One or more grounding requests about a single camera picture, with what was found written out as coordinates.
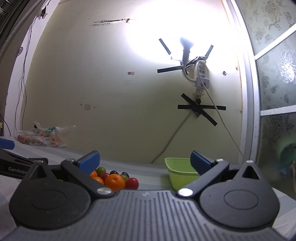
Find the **gray gripper base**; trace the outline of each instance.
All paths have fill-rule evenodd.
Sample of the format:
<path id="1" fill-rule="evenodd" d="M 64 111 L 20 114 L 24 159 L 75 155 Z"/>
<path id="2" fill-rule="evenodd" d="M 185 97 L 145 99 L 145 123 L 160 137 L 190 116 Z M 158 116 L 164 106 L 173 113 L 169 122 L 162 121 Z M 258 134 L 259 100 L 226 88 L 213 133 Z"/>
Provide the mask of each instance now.
<path id="1" fill-rule="evenodd" d="M 271 228 L 256 232 L 223 229 L 204 217 L 193 200 L 170 190 L 121 190 L 95 201 L 77 223 L 53 231 L 18 227 L 4 241 L 284 241 Z"/>

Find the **orange fruit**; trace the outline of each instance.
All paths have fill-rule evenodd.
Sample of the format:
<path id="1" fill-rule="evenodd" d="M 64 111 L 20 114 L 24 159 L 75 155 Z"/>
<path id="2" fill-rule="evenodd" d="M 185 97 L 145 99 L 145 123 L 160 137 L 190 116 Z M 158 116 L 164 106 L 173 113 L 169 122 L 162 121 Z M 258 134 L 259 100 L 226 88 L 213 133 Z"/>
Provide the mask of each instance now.
<path id="1" fill-rule="evenodd" d="M 103 181 L 102 178 L 100 178 L 100 177 L 92 177 L 92 178 L 95 179 L 97 182 L 99 182 L 99 183 L 101 183 L 101 184 L 104 185 L 104 181 Z"/>
<path id="2" fill-rule="evenodd" d="M 97 177 L 98 174 L 97 174 L 96 170 L 94 170 L 89 176 L 90 177 Z"/>
<path id="3" fill-rule="evenodd" d="M 123 189 L 125 185 L 124 179 L 118 174 L 111 174 L 105 179 L 105 186 L 109 187 L 114 192 Z"/>

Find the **white horizontal bar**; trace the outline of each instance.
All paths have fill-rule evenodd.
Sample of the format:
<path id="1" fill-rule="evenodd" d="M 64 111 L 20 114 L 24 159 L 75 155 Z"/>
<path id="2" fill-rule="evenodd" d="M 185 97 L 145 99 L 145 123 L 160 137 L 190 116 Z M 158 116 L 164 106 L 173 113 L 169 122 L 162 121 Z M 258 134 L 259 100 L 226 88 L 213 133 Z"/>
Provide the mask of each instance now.
<path id="1" fill-rule="evenodd" d="M 278 115 L 278 114 L 285 114 L 285 113 L 292 113 L 296 112 L 296 105 L 290 105 L 280 108 L 275 108 L 271 110 L 262 110 L 261 116 L 263 115 Z"/>
<path id="2" fill-rule="evenodd" d="M 292 33 L 296 31 L 296 24 L 294 24 L 291 28 L 289 28 L 286 32 L 284 32 L 281 36 L 279 36 L 276 40 L 274 40 L 271 44 L 262 49 L 258 54 L 255 55 L 255 60 L 259 59 L 261 56 L 266 54 L 269 50 L 277 46 L 281 41 L 285 40 Z"/>

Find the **pile of fruit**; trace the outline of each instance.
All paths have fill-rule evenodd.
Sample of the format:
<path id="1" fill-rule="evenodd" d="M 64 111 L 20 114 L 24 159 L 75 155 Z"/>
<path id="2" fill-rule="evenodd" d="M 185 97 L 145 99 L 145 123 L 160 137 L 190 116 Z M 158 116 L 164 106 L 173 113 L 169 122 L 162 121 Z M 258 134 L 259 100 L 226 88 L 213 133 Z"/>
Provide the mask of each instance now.
<path id="1" fill-rule="evenodd" d="M 123 172 L 120 175 L 117 171 L 107 173 L 105 168 L 98 167 L 90 174 L 90 176 L 99 183 L 109 187 L 114 192 L 124 188 L 132 190 L 137 190 L 139 188 L 138 180 L 134 177 L 129 177 L 126 172 Z"/>

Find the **green plastic basket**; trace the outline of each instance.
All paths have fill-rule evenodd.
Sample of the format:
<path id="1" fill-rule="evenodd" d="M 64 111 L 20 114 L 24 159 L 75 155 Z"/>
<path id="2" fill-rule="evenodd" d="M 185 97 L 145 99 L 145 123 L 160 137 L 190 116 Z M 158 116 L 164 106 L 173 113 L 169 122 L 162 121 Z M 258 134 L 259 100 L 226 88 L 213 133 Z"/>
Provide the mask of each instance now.
<path id="1" fill-rule="evenodd" d="M 189 158 L 165 158 L 165 164 L 169 171 L 170 182 L 175 190 L 191 183 L 200 175 L 191 166 Z"/>

